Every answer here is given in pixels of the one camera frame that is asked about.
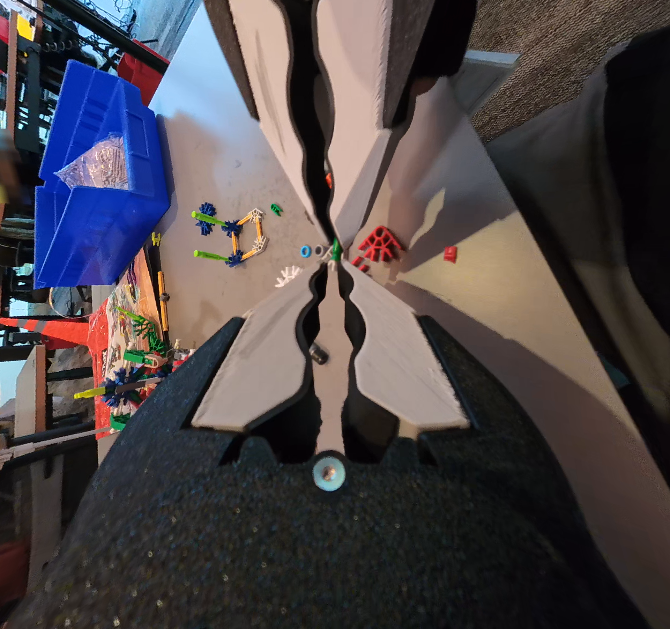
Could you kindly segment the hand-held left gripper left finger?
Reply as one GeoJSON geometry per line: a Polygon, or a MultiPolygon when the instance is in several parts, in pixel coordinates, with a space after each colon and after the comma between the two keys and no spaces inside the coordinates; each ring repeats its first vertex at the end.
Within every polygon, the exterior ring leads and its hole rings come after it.
{"type": "Polygon", "coordinates": [[[193,427],[248,432],[306,394],[327,281],[327,266],[312,265],[245,315],[193,427]]]}

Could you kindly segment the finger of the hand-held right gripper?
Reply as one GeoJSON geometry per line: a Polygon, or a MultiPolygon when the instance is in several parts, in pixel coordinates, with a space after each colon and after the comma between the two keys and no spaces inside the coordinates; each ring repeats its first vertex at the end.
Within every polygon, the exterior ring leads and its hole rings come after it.
{"type": "Polygon", "coordinates": [[[393,0],[314,0],[315,45],[332,109],[328,217],[343,247],[366,222],[395,131],[383,123],[393,0]]]}
{"type": "Polygon", "coordinates": [[[327,218],[325,142],[315,105],[319,74],[303,0],[228,0],[257,120],[269,146],[323,239],[327,218]]]}

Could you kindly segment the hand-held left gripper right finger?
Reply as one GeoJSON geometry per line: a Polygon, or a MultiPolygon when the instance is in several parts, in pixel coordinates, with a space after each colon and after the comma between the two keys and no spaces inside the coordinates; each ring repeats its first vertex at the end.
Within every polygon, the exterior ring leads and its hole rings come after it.
{"type": "Polygon", "coordinates": [[[363,397],[398,418],[400,435],[468,429],[470,420],[446,371],[418,322],[415,310],[352,264],[348,300],[364,323],[354,359],[363,397]]]}

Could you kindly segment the colourful construction toy model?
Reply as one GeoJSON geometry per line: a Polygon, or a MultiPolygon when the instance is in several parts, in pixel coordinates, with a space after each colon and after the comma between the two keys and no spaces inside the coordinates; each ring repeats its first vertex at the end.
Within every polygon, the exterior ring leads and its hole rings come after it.
{"type": "Polygon", "coordinates": [[[94,387],[74,398],[94,400],[97,440],[122,431],[159,384],[195,353],[164,340],[152,320],[107,302],[90,321],[88,349],[94,387]]]}

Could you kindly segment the red plastic box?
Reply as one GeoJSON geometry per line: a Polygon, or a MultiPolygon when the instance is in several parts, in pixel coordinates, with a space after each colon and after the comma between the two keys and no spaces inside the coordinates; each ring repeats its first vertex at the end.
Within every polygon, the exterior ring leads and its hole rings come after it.
{"type": "Polygon", "coordinates": [[[123,53],[117,65],[117,75],[139,89],[143,105],[149,106],[158,89],[163,74],[137,60],[128,53],[123,53]]]}

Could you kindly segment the blue plastic bin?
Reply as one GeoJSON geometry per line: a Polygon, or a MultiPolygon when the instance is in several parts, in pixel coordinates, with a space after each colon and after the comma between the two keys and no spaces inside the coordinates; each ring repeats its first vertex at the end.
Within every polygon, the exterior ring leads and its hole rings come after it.
{"type": "Polygon", "coordinates": [[[86,110],[104,116],[111,110],[114,97],[124,90],[130,92],[132,101],[148,106],[141,90],[129,81],[71,59],[65,66],[54,116],[79,117],[86,110]]]}
{"type": "Polygon", "coordinates": [[[36,189],[38,287],[113,284],[170,207],[154,112],[121,111],[128,188],[36,189]]]}

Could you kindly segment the clear plastic bag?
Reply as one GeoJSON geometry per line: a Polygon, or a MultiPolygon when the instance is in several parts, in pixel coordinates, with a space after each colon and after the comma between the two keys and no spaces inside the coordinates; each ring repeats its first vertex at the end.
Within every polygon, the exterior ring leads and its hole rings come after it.
{"type": "Polygon", "coordinates": [[[129,173],[122,134],[110,133],[73,162],[56,171],[55,176],[70,189],[91,187],[129,190],[129,173]]]}

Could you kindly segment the orange traffic cone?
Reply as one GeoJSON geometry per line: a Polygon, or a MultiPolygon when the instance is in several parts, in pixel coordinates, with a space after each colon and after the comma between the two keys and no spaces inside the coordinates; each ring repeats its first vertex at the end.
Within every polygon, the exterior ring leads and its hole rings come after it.
{"type": "Polygon", "coordinates": [[[62,317],[1,318],[1,331],[8,332],[12,346],[44,345],[47,350],[70,349],[88,342],[87,322],[62,317]]]}

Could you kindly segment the square toy rod frame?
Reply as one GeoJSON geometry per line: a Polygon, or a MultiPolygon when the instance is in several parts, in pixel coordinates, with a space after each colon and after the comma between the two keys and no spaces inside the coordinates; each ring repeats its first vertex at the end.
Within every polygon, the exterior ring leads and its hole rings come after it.
{"type": "MultiPolygon", "coordinates": [[[[194,257],[221,262],[227,265],[229,268],[237,267],[244,262],[247,262],[251,258],[262,254],[268,245],[268,238],[263,232],[263,216],[264,213],[257,208],[252,209],[247,215],[242,217],[239,220],[235,221],[223,221],[217,217],[203,217],[202,219],[212,222],[214,227],[219,227],[222,232],[230,239],[232,245],[232,251],[229,256],[224,256],[220,254],[215,254],[212,252],[206,252],[204,250],[195,250],[194,257]],[[255,240],[248,251],[242,249],[240,243],[240,235],[247,226],[254,227],[255,231],[255,240]]],[[[200,219],[198,212],[193,211],[191,217],[194,220],[200,219]]]]}

